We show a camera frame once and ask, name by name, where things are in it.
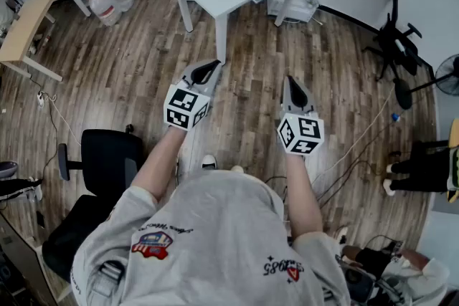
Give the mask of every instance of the wooden floor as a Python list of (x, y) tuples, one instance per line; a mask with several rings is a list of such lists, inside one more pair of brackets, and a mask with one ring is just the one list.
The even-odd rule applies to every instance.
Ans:
[[(58, 83), (36, 72), (33, 78), (50, 95), (56, 94), (56, 106), (78, 139), (87, 128), (123, 130), (132, 123), (146, 153), (154, 147), (165, 131), (162, 109), (169, 85), (188, 64), (216, 56), (213, 18), (195, 3), (189, 5), (194, 24), (190, 34), (185, 32), (176, 0), (136, 0), (133, 9), (111, 28), (93, 16), (85, 18), (70, 1), (51, 8), (57, 20), (52, 39), (35, 58), (64, 81)], [(197, 168), (204, 154), (213, 153), (220, 168), (239, 164), (262, 180), (285, 175), (275, 128), (287, 74), (305, 82), (325, 121), (326, 142), (307, 161), (311, 179), (331, 167), (365, 131), (391, 92), (392, 72), (381, 82), (374, 81), (381, 62), (360, 51), (373, 34), (328, 13), (316, 16), (323, 26), (311, 21), (277, 28), (266, 17), (266, 4), (248, 4), (230, 14), (227, 64), (209, 116), (188, 134), (181, 152), (181, 174)], [(426, 70), (420, 70), (416, 79), (400, 73), (411, 85), (428, 79)], [(3, 83), (0, 108), (6, 113), (0, 115), (0, 161), (18, 162), (18, 177), (41, 177), (56, 150), (49, 106), (37, 107), (39, 88), (21, 75), (6, 70)], [(327, 202), (322, 212), (329, 234), (348, 224), (351, 244), (364, 246), (374, 235), (384, 234), (416, 247), (428, 195), (399, 192), (388, 197), (381, 186), (384, 177), (372, 170), (385, 171), (393, 162), (388, 152), (410, 151), (413, 139), (435, 139), (433, 97), (430, 90), (425, 91), (415, 94), (415, 106), (400, 122), (367, 145), (391, 122), (392, 113), (402, 111), (392, 92), (381, 116), (346, 159), (314, 183), (320, 196), (366, 147), (361, 159), (372, 169), (359, 163), (338, 194), (327, 202), (343, 179), (320, 200)], [(67, 143), (70, 158), (78, 161), (79, 145), (54, 110), (52, 116), (57, 142)], [(269, 185), (282, 195), (285, 180), (271, 180)], [(55, 158), (44, 172), (43, 193), (37, 205), (10, 203), (4, 209), (15, 228), (26, 238), (33, 236), (36, 245), (87, 191), (81, 173), (72, 173), (70, 182), (60, 180)], [(37, 227), (36, 210), (44, 215), (45, 229)], [(382, 244), (378, 239), (371, 246)]]

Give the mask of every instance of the black chair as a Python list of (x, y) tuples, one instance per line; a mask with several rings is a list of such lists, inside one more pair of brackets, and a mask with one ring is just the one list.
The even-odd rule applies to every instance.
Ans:
[(143, 164), (142, 140), (114, 130), (85, 130), (81, 138), (81, 162), (67, 159), (67, 146), (59, 144), (60, 175), (70, 179), (69, 170), (82, 170), (86, 188), (95, 196), (82, 195), (64, 221), (42, 245), (44, 262), (70, 282), (73, 258), (86, 239), (104, 222)]
[(417, 66), (422, 65), (422, 60), (417, 57), (417, 48), (408, 36), (415, 33), (422, 38), (421, 33), (412, 24), (408, 24), (409, 30), (401, 32), (397, 28), (398, 0), (392, 0), (392, 17), (387, 14), (386, 24), (379, 30), (378, 35), (373, 38), (378, 41), (381, 50), (373, 47), (365, 47), (363, 51), (371, 51), (384, 60), (381, 75), (376, 78), (379, 81), (383, 78), (386, 68), (391, 67), (395, 75), (394, 81), (400, 81), (395, 65), (402, 65), (411, 75), (416, 75)]

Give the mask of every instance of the red and blue patch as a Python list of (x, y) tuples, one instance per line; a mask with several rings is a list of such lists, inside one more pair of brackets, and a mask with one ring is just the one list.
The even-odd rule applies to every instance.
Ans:
[(164, 232), (144, 234), (137, 244), (132, 245), (131, 252), (140, 252), (143, 257), (157, 257), (162, 260), (167, 257), (166, 249), (174, 240)]

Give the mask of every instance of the fan base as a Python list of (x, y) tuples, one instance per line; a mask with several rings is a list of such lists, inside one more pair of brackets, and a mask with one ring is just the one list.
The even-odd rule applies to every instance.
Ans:
[(413, 97), (409, 93), (410, 86), (404, 80), (395, 80), (395, 97), (403, 110), (409, 110), (413, 106)]

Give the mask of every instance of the bottle label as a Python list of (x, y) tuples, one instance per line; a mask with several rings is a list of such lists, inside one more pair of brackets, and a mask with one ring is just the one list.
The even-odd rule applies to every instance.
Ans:
[(110, 5), (110, 8), (108, 8), (106, 11), (104, 11), (103, 13), (100, 13), (99, 14), (99, 18), (107, 18), (109, 17), (113, 12), (115, 11), (115, 8), (113, 7), (113, 5)]

